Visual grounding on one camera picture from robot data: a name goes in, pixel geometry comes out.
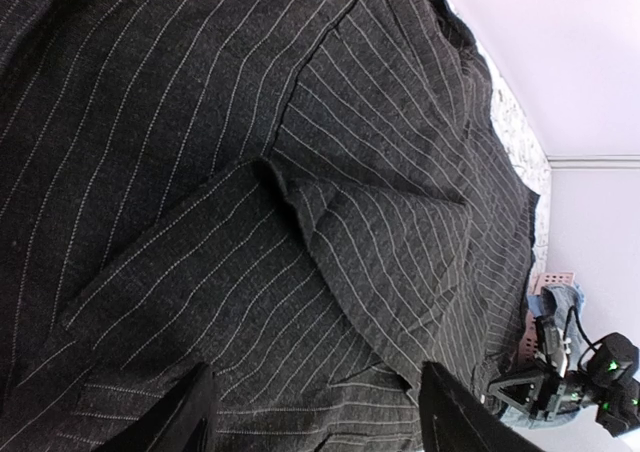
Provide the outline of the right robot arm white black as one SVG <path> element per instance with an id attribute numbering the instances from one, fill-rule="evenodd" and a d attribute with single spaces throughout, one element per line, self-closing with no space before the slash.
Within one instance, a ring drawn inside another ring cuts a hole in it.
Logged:
<path id="1" fill-rule="evenodd" d="M 558 427 L 589 407 L 596 422 L 613 436 L 639 427 L 639 348 L 614 332 L 588 344 L 585 354 L 571 358 L 569 337 L 574 306 L 562 328 L 551 314 L 530 313 L 522 340 L 524 359 L 511 372 L 493 380 L 487 396 L 506 407 L 506 421 L 517 427 Z"/>

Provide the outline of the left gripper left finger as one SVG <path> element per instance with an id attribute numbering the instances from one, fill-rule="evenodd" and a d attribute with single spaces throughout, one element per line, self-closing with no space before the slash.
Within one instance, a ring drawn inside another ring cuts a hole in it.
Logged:
<path id="1" fill-rule="evenodd" d="M 196 364 L 140 419 L 100 451 L 212 451 L 218 425 L 218 385 L 211 367 Z"/>

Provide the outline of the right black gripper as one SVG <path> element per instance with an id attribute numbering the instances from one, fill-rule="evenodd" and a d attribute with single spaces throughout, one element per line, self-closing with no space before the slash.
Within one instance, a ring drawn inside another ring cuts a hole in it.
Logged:
<path id="1" fill-rule="evenodd" d="M 523 370 L 491 382 L 488 394 L 531 415 L 569 414 L 581 408 L 583 373 L 569 371 L 560 377 L 540 368 Z"/>

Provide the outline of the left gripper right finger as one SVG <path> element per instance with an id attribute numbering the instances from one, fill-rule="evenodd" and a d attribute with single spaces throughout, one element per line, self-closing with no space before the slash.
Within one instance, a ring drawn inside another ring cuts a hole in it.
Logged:
<path id="1" fill-rule="evenodd" d="M 419 415 L 426 451 L 537 451 L 437 362 L 423 364 Z"/>

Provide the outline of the black pinstriped shirt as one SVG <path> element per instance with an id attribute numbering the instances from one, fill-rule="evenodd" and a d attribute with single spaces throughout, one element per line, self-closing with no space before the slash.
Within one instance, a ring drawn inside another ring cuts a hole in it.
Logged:
<path id="1" fill-rule="evenodd" d="M 1 447 L 198 363 L 212 451 L 416 451 L 523 333 L 536 194 L 446 0 L 1 0 Z"/>

